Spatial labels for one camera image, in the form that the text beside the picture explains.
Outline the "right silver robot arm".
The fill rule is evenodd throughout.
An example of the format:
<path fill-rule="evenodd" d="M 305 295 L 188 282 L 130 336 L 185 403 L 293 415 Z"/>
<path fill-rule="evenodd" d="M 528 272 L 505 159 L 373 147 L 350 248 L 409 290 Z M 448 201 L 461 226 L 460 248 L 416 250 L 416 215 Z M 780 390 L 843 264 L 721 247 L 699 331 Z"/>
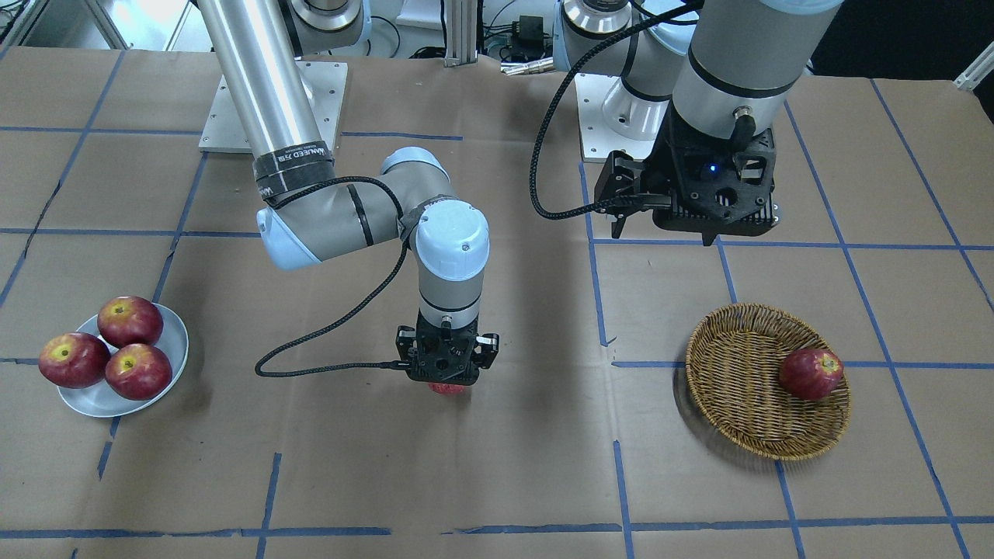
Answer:
<path fill-rule="evenodd" d="M 400 241 L 401 268 L 418 262 L 419 314 L 398 327 L 401 370 L 418 382 L 474 384 L 499 353 L 478 331 L 490 252 L 484 214 L 457 197 L 450 175 L 422 148 L 384 159 L 376 177 L 336 174 L 318 126 L 318 92 L 297 60 L 362 41 L 366 1 L 199 1 L 214 53 L 241 121 L 264 207 L 260 237 L 277 268 L 301 269 Z"/>

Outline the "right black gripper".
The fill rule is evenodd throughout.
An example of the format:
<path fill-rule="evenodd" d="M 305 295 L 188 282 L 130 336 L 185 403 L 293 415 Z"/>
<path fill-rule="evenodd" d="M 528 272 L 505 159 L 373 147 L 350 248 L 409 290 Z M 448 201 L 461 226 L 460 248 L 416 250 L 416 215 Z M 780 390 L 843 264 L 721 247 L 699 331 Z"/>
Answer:
<path fill-rule="evenodd" d="M 624 150 L 612 150 L 594 186 L 594 202 L 608 202 L 597 213 L 607 216 L 611 238 L 620 238 L 629 216 L 644 211 L 639 179 L 644 166 Z M 478 332 L 479 319 L 454 328 L 435 326 L 422 315 L 413 327 L 398 326 L 398 368 L 407 373 L 478 373 L 499 353 L 499 335 Z"/>

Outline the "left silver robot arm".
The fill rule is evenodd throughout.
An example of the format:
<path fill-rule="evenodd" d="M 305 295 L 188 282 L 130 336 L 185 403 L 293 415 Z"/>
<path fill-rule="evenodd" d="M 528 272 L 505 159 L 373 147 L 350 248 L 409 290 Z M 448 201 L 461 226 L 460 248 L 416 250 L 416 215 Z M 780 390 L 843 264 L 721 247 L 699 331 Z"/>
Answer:
<path fill-rule="evenodd" d="M 629 216 L 650 212 L 656 227 L 755 237 L 781 220 L 775 201 L 773 123 L 805 73 L 839 1 L 560 1 L 554 63 L 567 77 L 540 130 L 549 127 L 565 90 L 583 71 L 617 79 L 611 126 L 651 143 L 648 155 L 606 155 L 592 204 L 536 211 L 557 220 L 606 216 L 619 238 Z"/>

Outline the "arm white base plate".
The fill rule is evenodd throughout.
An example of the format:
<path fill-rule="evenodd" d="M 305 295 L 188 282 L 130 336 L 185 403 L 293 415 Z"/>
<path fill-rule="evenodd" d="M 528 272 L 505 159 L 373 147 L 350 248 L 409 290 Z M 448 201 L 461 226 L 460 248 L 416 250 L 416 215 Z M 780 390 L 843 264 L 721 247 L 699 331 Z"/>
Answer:
<path fill-rule="evenodd" d="M 199 148 L 255 157 L 308 141 L 334 148 L 349 66 L 344 61 L 296 61 L 295 66 L 276 79 L 223 75 Z"/>
<path fill-rule="evenodd" d="M 580 74 L 574 80 L 582 160 L 603 163 L 614 150 L 637 161 L 651 153 L 669 102 L 632 95 L 621 78 Z"/>

